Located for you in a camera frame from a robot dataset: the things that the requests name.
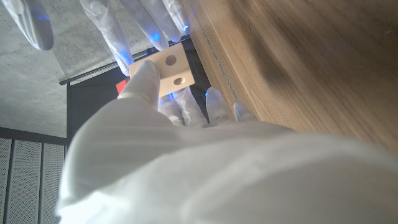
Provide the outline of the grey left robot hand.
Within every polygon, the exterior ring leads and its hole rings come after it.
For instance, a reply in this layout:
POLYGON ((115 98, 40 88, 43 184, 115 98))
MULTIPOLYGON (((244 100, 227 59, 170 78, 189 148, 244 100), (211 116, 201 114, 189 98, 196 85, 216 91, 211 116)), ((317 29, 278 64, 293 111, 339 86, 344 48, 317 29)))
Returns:
POLYGON ((397 156, 235 116, 214 88, 159 98, 145 61, 68 147, 62 223, 396 223, 397 156))

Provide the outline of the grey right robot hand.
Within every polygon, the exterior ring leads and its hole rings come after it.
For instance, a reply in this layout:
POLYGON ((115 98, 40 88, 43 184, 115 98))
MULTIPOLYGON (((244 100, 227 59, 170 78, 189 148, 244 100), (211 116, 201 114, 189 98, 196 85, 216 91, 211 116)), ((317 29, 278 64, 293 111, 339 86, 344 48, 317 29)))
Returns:
MULTIPOLYGON (((2 0, 4 7, 29 43, 38 50, 53 47, 53 32, 48 14, 38 0, 2 0)), ((129 76, 134 63, 127 40, 109 0, 81 0, 80 4, 101 32, 121 72, 129 76)), ((153 46, 162 51, 169 47, 167 39, 178 42, 190 32, 189 22, 179 1, 121 0, 153 46)))

